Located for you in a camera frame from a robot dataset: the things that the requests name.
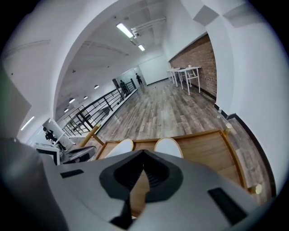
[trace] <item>metal railing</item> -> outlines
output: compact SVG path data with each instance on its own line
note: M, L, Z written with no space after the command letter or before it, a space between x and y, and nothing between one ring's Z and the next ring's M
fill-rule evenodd
M114 108L136 89L133 80L117 88L86 107L79 110L62 129L68 136L79 136L90 132L94 126L101 123Z

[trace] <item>recessed light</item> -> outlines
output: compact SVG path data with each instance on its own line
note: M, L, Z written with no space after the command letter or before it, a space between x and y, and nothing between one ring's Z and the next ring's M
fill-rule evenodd
M75 100L75 99L71 98L71 99L69 100L69 103L74 102L74 100Z
M132 33L122 23L117 24L117 28L124 32L129 38L133 37Z
M143 45L139 45L139 48L141 49L141 51L144 51L144 50L145 50L144 47L143 47Z
M31 120L33 120L34 118L35 118L35 117L32 116L32 117L30 118L30 120L28 120L20 130L22 131L22 130L27 126L27 124L29 124L29 123L31 122Z

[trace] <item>black baseboard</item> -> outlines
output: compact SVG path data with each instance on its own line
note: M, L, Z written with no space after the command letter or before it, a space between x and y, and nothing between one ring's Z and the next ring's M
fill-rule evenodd
M214 104L214 108L218 111L220 107L217 104Z
M253 134L253 132L244 123L244 121L238 115L235 115L235 118L239 122L239 124L244 128L244 130L247 132L247 134L250 136L251 140L255 144L255 146L256 146L256 148L257 148L257 150L258 150L258 152L259 152L259 154L260 154L260 156L262 158L262 161L263 161L263 163L265 165L266 171L268 173L269 182L270 182L270 186L271 186L271 195L272 195L272 197L276 197L276 184L275 184L273 171L271 169L270 163L269 163L269 161L267 159L267 156L266 156L262 146L258 142L258 140L255 137L255 135Z
M219 106L218 106L217 104L214 104L214 108L217 109L217 111L219 110ZM226 120L235 118L235 116L236 116L236 113L227 115L227 113L224 112L223 110L221 111L221 114L222 114L222 116L223 116Z
M191 84L193 87L197 88L199 90L199 87L197 85ZM200 91L205 93L207 96L209 96L210 98L212 98L213 100L217 100L217 97L212 95L210 92L204 90L203 88L200 88Z
M151 84L154 84L154 83L158 83L158 82L164 81L164 80L166 80L166 79L168 79L168 78L161 79L161 80L158 80L158 81L156 81L156 82L153 82L153 83L147 84L147 86L149 86L149 85L151 85Z

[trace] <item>ceiling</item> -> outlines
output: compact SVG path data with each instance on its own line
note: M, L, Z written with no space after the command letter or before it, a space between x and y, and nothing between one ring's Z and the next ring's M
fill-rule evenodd
M113 15L98 27L82 44L67 69L57 100L55 120L64 115L70 98L79 99L81 102L84 96L93 93L91 86L96 84L98 68L109 68L119 59L140 51L138 46L132 44L116 27L118 23L123 23L129 29L163 17L163 0L142 0ZM145 49L157 46L162 42L162 29L163 23L156 24L143 31L134 42L137 45L142 44Z

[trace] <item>white table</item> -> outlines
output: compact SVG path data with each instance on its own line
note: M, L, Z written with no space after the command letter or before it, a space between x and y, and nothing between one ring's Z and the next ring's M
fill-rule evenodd
M199 83L199 93L200 93L200 77L199 77L199 68L201 67L187 67L185 69L179 69L179 70L176 70L176 72L178 73L181 73L181 72L184 72L185 73L185 77L186 77L186 84L188 86L188 93L190 95L190 88L189 88L189 80L190 80L190 86L191 86L191 79L195 79L195 78L198 78L198 83ZM179 78L180 78L180 81L181 81L181 85L182 85L182 76L179 75Z

